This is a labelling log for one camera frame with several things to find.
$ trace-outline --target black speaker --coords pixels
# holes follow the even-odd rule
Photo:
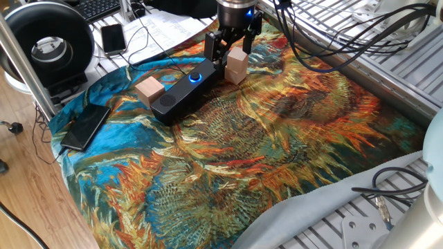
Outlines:
[[[160,97],[160,104],[164,107],[171,107],[175,104],[175,97],[170,94],[165,94]]]
[[[29,3],[13,10],[5,20],[43,86],[51,94],[53,90],[63,91],[86,79],[84,70],[92,59],[94,39],[88,23],[70,5],[54,0]],[[39,42],[60,45],[51,53],[42,53]],[[1,48],[0,66],[23,82]]]
[[[172,125],[185,109],[191,107],[204,91],[214,86],[224,76],[215,70],[214,64],[205,59],[200,65],[151,104],[156,119],[165,125]]]

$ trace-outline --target wooden floor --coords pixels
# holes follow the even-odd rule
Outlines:
[[[57,163],[47,165],[36,157],[32,144],[35,108],[31,97],[12,89],[0,69],[0,120],[20,122],[24,132],[14,135],[0,126],[0,158],[9,172],[0,175],[0,201],[28,224],[49,248],[98,248],[91,232],[65,187]],[[35,129],[39,155],[53,161],[49,144],[40,141]],[[45,139],[50,139],[47,132]],[[0,213],[0,249],[39,248],[6,216]]]

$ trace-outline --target metal pole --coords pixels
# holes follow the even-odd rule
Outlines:
[[[3,15],[0,14],[0,44],[8,55],[10,61],[19,72],[23,81],[28,85],[35,101],[39,105],[46,119],[49,121],[57,110],[51,102],[51,97],[46,92],[40,79],[37,77],[34,69],[30,65],[28,58],[21,49],[19,42],[15,38],[11,29],[9,28]]]
[[[119,0],[120,1],[120,13],[123,16],[123,18],[127,22],[131,22],[131,15],[132,12],[130,11],[131,8],[129,8],[128,0]]]

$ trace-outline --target phone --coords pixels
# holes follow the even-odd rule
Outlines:
[[[83,151],[91,142],[111,109],[88,104],[61,142],[61,146]]]
[[[126,50],[125,34],[121,24],[103,26],[100,30],[105,55],[117,55]]]

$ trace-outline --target sunflower print fabric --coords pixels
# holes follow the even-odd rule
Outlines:
[[[185,72],[204,60],[199,39],[173,54]],[[111,108],[85,152],[59,159],[101,248],[229,248],[276,203],[422,148],[421,128],[340,73],[304,68],[268,23],[246,79],[222,80],[165,127],[134,84],[154,76],[168,89],[182,77],[171,68],[120,68],[51,120],[57,153],[88,103]]]

